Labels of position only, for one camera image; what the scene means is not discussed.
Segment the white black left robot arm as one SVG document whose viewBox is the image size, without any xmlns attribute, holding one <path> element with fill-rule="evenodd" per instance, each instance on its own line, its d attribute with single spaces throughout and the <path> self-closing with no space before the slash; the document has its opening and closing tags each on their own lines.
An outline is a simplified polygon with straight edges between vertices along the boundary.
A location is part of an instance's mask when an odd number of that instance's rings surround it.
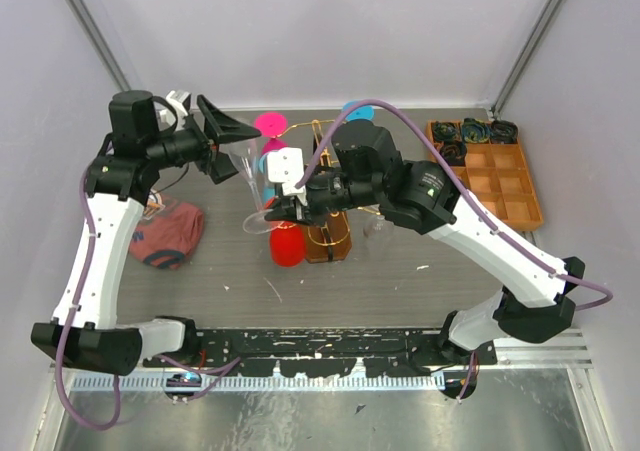
<svg viewBox="0 0 640 451">
<path fill-rule="evenodd" d="M 84 225 L 68 283 L 50 320 L 33 325 L 31 342 L 56 371 L 127 376 L 140 361 L 161 354 L 188 367 L 201 348 L 193 320 L 117 323 L 129 245 L 162 170 L 193 163 L 220 184 L 237 173 L 221 146 L 261 133 L 205 96 L 188 93 L 162 98 L 145 90 L 119 92 L 108 113 L 111 131 L 80 182 Z"/>
</svg>

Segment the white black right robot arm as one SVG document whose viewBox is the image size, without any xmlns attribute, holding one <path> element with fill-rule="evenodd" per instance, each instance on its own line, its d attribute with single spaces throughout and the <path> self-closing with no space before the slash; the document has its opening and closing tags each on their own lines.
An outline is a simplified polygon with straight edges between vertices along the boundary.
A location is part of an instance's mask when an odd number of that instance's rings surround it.
<svg viewBox="0 0 640 451">
<path fill-rule="evenodd" d="M 576 305 L 568 294 L 584 274 L 580 259 L 532 245 L 435 162 L 403 159 L 384 127 L 344 123 L 331 145 L 336 167 L 305 165 L 299 148 L 267 154 L 266 176 L 277 195 L 266 220 L 321 225 L 332 213 L 375 205 L 385 220 L 452 247 L 496 278 L 500 291 L 447 316 L 437 341 L 444 361 L 462 364 L 500 338 L 541 344 L 571 326 Z"/>
</svg>

